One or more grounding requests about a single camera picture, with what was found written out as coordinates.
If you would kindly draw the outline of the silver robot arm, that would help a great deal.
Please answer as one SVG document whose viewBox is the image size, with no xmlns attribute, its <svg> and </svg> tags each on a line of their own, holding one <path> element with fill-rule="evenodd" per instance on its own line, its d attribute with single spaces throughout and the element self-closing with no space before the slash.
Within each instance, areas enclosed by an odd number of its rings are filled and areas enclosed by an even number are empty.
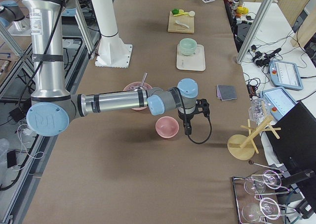
<svg viewBox="0 0 316 224">
<path fill-rule="evenodd" d="M 185 134 L 192 132 L 190 120 L 196 114 L 209 118 L 209 104 L 198 99 L 196 81 L 185 78 L 176 87 L 136 89 L 93 95 L 71 94 L 66 90 L 61 15 L 78 13 L 77 0 L 22 0 L 30 14 L 36 89 L 27 112 L 28 126 L 42 136 L 63 132 L 75 118 L 90 113 L 148 107 L 152 115 L 177 109 Z"/>
<path fill-rule="evenodd" d="M 4 27 L 8 27 L 14 21 L 21 21 L 25 18 L 17 2 L 5 0 L 0 2 L 0 22 Z"/>
</svg>

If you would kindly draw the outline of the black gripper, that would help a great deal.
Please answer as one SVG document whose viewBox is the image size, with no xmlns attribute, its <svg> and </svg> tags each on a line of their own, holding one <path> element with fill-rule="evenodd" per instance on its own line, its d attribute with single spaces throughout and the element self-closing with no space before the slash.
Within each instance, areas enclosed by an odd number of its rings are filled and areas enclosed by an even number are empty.
<svg viewBox="0 0 316 224">
<path fill-rule="evenodd" d="M 203 114 L 204 117 L 210 119 L 209 103 L 206 99 L 197 99 L 195 104 L 191 108 L 185 107 L 185 112 L 182 107 L 178 108 L 178 117 L 182 120 L 191 120 L 197 114 Z"/>
</svg>

